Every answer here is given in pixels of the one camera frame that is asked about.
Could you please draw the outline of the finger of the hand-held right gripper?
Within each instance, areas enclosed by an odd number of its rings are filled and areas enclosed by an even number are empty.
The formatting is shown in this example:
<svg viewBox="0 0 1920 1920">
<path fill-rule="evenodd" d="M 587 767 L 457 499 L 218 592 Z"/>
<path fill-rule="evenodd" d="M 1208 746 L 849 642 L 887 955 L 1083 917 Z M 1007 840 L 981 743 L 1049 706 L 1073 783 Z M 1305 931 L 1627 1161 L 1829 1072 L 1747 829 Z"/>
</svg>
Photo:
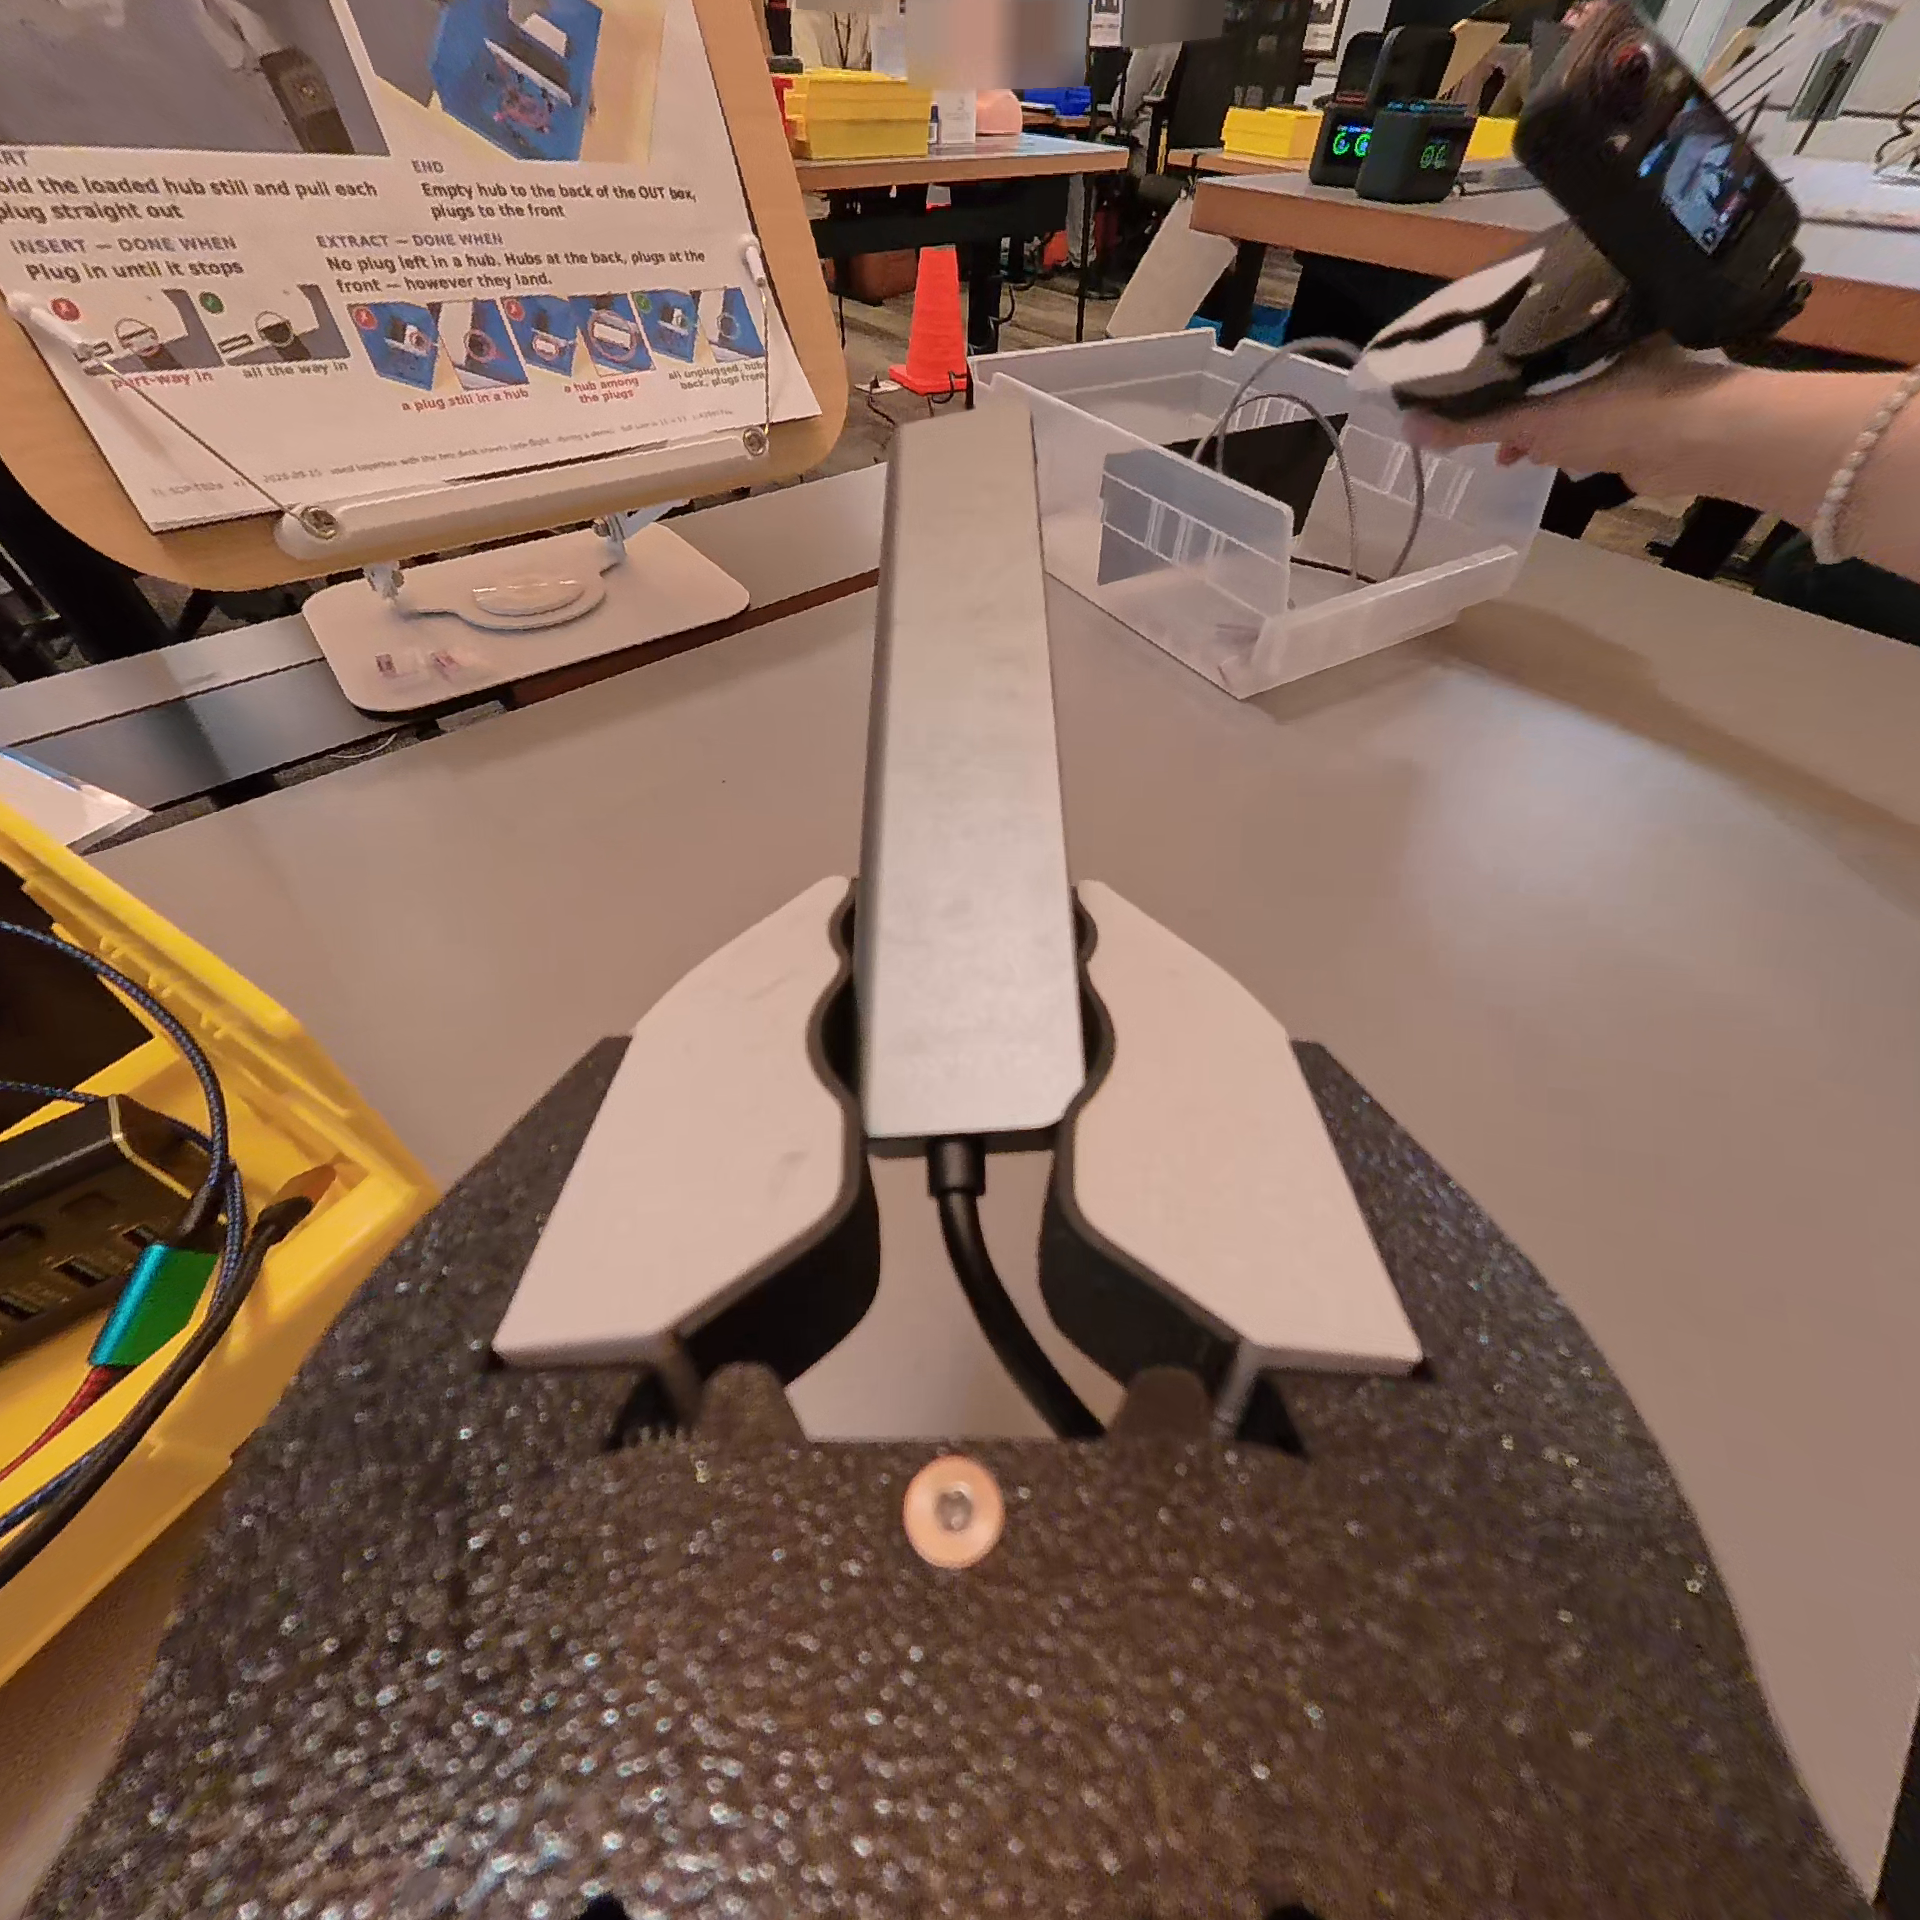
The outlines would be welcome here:
<svg viewBox="0 0 1920 1920">
<path fill-rule="evenodd" d="M 1544 247 L 1526 247 L 1497 264 L 1454 280 L 1409 314 L 1414 327 L 1458 327 L 1477 322 L 1499 327 L 1513 304 L 1529 290 L 1545 256 Z"/>
<path fill-rule="evenodd" d="M 1424 304 L 1361 351 L 1353 394 L 1387 401 L 1511 401 L 1511 363 L 1488 309 Z"/>
</svg>

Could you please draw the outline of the black multiport usb hub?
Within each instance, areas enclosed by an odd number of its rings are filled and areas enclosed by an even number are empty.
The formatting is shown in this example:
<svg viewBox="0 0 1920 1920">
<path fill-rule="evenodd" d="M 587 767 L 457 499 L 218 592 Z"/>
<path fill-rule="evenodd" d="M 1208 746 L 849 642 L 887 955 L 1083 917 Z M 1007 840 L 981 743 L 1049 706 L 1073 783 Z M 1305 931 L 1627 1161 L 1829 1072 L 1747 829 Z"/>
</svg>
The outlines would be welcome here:
<svg viewBox="0 0 1920 1920">
<path fill-rule="evenodd" d="M 2 1360 L 107 1312 L 206 1173 L 200 1136 L 122 1096 L 2 1140 Z"/>
</svg>

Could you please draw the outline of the clear plastic bin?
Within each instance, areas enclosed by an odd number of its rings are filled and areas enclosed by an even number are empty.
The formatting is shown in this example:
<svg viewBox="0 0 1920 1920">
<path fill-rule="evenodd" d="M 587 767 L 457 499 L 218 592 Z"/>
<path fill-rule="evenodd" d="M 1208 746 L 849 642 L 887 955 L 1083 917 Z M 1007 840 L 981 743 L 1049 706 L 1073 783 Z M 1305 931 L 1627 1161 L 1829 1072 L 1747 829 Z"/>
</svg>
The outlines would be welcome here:
<svg viewBox="0 0 1920 1920">
<path fill-rule="evenodd" d="M 986 354 L 971 379 L 1031 416 L 1048 572 L 1241 701 L 1502 597 L 1552 489 L 1409 445 L 1344 351 L 1190 330 Z"/>
</svg>

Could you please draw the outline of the printed instruction sheet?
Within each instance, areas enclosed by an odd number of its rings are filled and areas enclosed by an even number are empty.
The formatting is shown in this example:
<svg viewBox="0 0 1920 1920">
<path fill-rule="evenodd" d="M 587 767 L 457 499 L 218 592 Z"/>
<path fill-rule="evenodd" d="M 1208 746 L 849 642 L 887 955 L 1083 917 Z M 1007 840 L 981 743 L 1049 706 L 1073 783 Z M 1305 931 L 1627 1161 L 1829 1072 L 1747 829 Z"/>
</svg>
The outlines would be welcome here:
<svg viewBox="0 0 1920 1920">
<path fill-rule="evenodd" d="M 799 425 L 703 4 L 6 4 L 6 322 L 135 523 Z"/>
</svg>

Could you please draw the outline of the person's right forearm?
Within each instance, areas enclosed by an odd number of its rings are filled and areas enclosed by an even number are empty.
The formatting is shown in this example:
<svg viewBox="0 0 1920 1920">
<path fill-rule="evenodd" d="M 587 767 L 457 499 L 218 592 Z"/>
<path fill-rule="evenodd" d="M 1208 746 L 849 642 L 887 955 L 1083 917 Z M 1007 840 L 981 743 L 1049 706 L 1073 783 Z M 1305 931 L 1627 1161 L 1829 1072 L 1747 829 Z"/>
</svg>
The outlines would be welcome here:
<svg viewBox="0 0 1920 1920">
<path fill-rule="evenodd" d="M 1918 581 L 1918 369 L 1861 425 L 1832 485 L 1829 549 Z"/>
</svg>

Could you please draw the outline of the orange traffic cone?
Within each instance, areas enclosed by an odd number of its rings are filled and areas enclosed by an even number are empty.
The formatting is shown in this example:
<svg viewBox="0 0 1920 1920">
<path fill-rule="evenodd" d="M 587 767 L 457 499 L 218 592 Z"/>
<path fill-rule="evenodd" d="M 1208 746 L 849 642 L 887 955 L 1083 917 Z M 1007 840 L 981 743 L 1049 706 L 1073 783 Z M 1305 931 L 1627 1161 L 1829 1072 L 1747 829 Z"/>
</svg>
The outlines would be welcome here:
<svg viewBox="0 0 1920 1920">
<path fill-rule="evenodd" d="M 920 252 L 904 361 L 887 375 L 901 391 L 946 401 L 969 389 L 969 330 L 955 247 Z"/>
</svg>

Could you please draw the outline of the grey usb hub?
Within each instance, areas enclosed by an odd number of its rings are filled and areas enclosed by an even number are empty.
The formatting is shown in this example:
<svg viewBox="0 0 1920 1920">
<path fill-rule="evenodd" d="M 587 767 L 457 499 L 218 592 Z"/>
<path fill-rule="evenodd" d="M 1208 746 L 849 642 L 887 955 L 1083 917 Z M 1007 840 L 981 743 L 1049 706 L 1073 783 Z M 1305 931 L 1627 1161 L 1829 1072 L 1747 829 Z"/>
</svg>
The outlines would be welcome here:
<svg viewBox="0 0 1920 1920">
<path fill-rule="evenodd" d="M 1038 449 L 1013 403 L 893 443 L 855 1003 L 883 1155 L 1045 1136 L 1087 1084 Z"/>
</svg>

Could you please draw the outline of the black device green lights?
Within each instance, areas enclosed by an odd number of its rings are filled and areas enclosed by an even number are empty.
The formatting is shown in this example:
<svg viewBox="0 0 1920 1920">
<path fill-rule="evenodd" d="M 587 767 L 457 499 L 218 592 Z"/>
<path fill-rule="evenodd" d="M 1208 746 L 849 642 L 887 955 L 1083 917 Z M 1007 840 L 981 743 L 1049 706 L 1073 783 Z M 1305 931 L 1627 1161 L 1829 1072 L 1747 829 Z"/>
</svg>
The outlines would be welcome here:
<svg viewBox="0 0 1920 1920">
<path fill-rule="evenodd" d="M 1309 179 L 1378 204 L 1438 204 L 1470 154 L 1477 112 L 1446 99 L 1451 31 L 1359 35 L 1342 56 Z"/>
</svg>

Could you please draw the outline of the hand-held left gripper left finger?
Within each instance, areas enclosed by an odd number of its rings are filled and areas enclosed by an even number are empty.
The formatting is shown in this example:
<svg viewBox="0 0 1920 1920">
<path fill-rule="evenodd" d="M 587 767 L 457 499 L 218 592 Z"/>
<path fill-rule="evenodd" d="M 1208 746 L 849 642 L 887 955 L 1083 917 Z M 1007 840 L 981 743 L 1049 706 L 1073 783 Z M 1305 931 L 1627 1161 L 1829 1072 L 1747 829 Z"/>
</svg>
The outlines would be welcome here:
<svg viewBox="0 0 1920 1920">
<path fill-rule="evenodd" d="M 878 1299 L 855 882 L 717 949 L 637 1025 L 493 1338 L 519 1369 L 802 1376 Z"/>
</svg>

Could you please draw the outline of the person's right hand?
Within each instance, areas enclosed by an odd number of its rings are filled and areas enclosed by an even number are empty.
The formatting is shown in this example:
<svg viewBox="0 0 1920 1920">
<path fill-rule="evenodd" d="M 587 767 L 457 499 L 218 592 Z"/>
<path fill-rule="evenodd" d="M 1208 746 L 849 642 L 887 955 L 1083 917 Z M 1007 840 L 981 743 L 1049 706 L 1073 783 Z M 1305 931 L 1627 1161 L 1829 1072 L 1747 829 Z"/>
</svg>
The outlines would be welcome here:
<svg viewBox="0 0 1920 1920">
<path fill-rule="evenodd" d="M 1720 497 L 1808 527 L 1843 460 L 1905 378 L 1771 370 L 1645 347 L 1573 389 L 1448 421 L 1403 416 L 1424 451 L 1614 474 L 1646 497 Z"/>
</svg>

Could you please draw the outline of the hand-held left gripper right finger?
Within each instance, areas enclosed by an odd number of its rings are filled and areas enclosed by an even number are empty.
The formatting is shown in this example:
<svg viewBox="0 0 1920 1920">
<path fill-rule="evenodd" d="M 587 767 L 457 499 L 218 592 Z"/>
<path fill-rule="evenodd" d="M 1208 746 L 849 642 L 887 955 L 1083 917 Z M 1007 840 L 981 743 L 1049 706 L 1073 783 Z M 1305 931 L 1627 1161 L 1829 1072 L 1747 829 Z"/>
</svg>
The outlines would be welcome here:
<svg viewBox="0 0 1920 1920">
<path fill-rule="evenodd" d="M 1113 1378 L 1417 1375 L 1285 1025 L 1102 880 L 1077 927 L 1088 1082 L 1048 1185 L 1053 1324 Z"/>
</svg>

